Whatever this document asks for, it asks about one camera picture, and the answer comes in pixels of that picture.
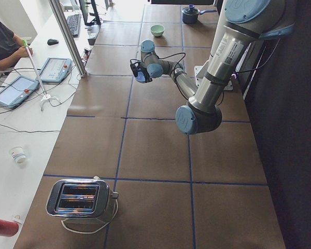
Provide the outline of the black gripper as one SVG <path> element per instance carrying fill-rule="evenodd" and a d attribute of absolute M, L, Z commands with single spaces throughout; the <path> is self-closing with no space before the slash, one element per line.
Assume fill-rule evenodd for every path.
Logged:
<path fill-rule="evenodd" d="M 152 78 L 147 72 L 147 69 L 144 65 L 144 63 L 141 60 L 138 59 L 130 59 L 130 68 L 132 70 L 132 73 L 135 77 L 135 79 L 139 83 L 149 83 L 152 82 Z"/>

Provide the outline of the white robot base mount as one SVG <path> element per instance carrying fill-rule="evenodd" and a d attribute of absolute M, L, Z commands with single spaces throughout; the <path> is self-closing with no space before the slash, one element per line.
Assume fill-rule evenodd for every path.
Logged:
<path fill-rule="evenodd" d="M 206 80 L 215 86 L 223 87 L 223 90 L 233 90 L 233 84 L 230 79 L 221 79 L 216 76 L 216 73 L 209 72 L 209 63 L 206 62 L 203 66 L 195 66 L 194 67 L 195 73 L 195 84 L 199 87 L 202 83 L 205 83 Z"/>

